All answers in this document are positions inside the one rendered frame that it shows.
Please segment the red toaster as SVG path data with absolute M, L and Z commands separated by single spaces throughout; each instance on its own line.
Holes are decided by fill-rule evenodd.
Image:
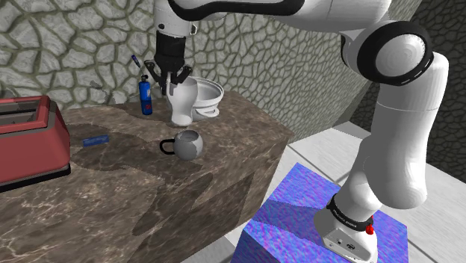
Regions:
M 56 102 L 0 99 L 0 193 L 70 173 L 70 135 Z

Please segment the white vase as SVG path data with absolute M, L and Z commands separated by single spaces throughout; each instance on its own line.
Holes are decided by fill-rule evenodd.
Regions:
M 171 106 L 171 122 L 176 126 L 189 126 L 193 122 L 192 109 L 198 95 L 195 78 L 187 77 L 182 83 L 167 88 L 167 99 Z

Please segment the small flat blue bar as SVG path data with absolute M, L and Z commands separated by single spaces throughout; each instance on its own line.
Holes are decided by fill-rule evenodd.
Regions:
M 83 147 L 95 146 L 103 143 L 108 143 L 110 140 L 107 134 L 99 135 L 96 137 L 89 137 L 82 140 Z

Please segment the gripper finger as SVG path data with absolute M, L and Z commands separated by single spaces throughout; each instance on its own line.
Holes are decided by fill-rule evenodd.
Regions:
M 159 85 L 159 87 L 163 89 L 163 81 L 161 80 L 161 77 L 155 72 L 155 62 L 153 60 L 145 60 L 144 66 L 145 68 L 147 68 L 150 75 L 155 80 L 155 82 Z
M 183 83 L 184 80 L 192 73 L 192 71 L 193 69 L 191 66 L 183 66 L 180 73 L 173 72 L 170 74 L 170 83 L 174 85 Z

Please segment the blue purple patterned robot stand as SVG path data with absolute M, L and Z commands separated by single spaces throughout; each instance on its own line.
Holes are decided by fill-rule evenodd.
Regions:
M 297 163 L 244 227 L 231 263 L 351 263 L 326 249 L 314 215 L 339 187 Z

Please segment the white bowl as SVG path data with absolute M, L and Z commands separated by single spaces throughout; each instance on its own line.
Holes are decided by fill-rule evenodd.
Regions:
M 197 81 L 198 94 L 192 109 L 193 121 L 217 117 L 220 113 L 218 105 L 224 96 L 222 86 L 206 78 L 194 79 Z

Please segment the blue bottle with black cap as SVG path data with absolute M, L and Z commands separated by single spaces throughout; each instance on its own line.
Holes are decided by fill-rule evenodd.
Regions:
M 152 97 L 150 83 L 147 81 L 148 75 L 142 75 L 141 80 L 138 83 L 139 93 L 140 93 L 140 106 L 142 114 L 150 115 L 152 114 Z

